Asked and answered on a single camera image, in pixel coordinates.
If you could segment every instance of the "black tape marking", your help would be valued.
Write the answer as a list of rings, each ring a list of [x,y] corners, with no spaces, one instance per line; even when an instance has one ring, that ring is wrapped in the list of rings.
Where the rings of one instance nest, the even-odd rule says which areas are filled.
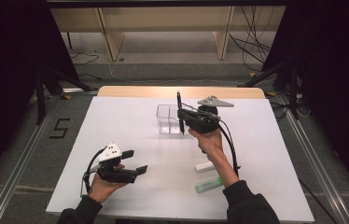
[[[64,120],[70,120],[70,119],[58,119],[58,121],[56,121],[55,128],[53,129],[54,131],[63,131],[63,134],[61,136],[50,136],[49,139],[64,138],[66,136],[68,128],[58,128],[59,123]]]

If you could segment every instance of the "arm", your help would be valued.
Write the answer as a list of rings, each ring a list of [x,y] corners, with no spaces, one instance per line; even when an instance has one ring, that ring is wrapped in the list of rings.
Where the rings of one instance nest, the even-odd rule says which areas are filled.
[[[233,171],[222,146],[221,131],[197,133],[188,132],[198,139],[198,146],[211,161],[224,184],[223,193],[229,203],[227,217],[229,223],[279,223],[279,219],[271,206],[261,194],[253,194],[244,180],[239,180]]]
[[[101,203],[107,200],[114,191],[125,185],[124,183],[109,183],[96,174],[93,178],[89,195],[82,197],[76,209],[64,209],[57,224],[92,223],[102,209]]]

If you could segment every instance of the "transparent box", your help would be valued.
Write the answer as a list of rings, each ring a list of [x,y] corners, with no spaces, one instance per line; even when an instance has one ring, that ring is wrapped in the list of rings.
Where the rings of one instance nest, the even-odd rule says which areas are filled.
[[[157,121],[160,133],[181,133],[177,118],[177,105],[158,105]]]

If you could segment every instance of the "hand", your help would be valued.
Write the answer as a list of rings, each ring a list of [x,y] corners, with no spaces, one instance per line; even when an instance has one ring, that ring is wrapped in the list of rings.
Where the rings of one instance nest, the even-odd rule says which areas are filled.
[[[125,166],[120,164],[119,168],[123,169]],[[120,189],[127,185],[127,183],[110,183],[103,180],[98,174],[92,181],[91,190],[89,197],[92,198],[97,203],[103,203],[107,198],[117,189]]]
[[[188,129],[188,132],[198,139],[198,147],[206,153],[209,161],[215,162],[218,158],[224,156],[221,131],[219,129],[211,133],[198,133],[193,129]]]

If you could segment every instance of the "gray carpet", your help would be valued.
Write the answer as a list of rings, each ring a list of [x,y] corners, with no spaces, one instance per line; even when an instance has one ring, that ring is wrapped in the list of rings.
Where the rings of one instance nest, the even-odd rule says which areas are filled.
[[[79,65],[77,66],[77,71],[79,74],[90,74],[101,77],[102,80],[86,75],[80,77],[83,83],[93,87],[102,87],[104,85],[234,87],[236,83],[243,83],[250,79],[248,75],[249,70],[241,64],[112,64],[112,73],[108,65],[96,64]],[[127,81],[117,80],[112,76],[119,79],[126,79]],[[143,82],[150,79],[164,81]],[[63,83],[63,86],[65,88],[73,87],[68,83]],[[272,91],[272,81],[260,83],[257,87],[265,91]],[[45,208],[77,138],[77,133],[87,113],[91,98],[91,95],[72,95],[69,100],[61,100],[55,106],[48,127],[44,131],[0,223],[54,223],[56,221],[57,217],[47,214]],[[276,97],[270,100],[272,102],[278,102]],[[283,110],[275,111],[276,116],[280,116],[282,113]],[[20,124],[16,137],[14,137],[11,146],[0,158],[0,187],[6,183],[18,157],[35,128],[36,114],[36,101],[32,99],[29,107],[25,108],[23,123]],[[68,128],[68,132],[65,138],[50,139],[50,136],[62,134],[62,132],[53,130],[58,119],[70,119],[61,122],[61,125]],[[331,154],[332,148],[318,120],[310,116],[306,119],[301,118],[300,122],[308,137],[313,142],[314,149],[317,151],[320,159],[324,161],[329,175],[332,177],[349,208],[349,174],[343,167],[341,160]],[[317,182],[314,171],[306,160],[300,143],[291,129],[288,120],[286,118],[280,119],[278,125],[297,175],[316,194],[332,214],[328,200],[324,196],[324,192]],[[315,223],[332,223],[312,196],[306,190],[304,192],[315,215]],[[114,220],[98,217],[96,223],[114,223]],[[134,223],[171,222],[134,221]]]

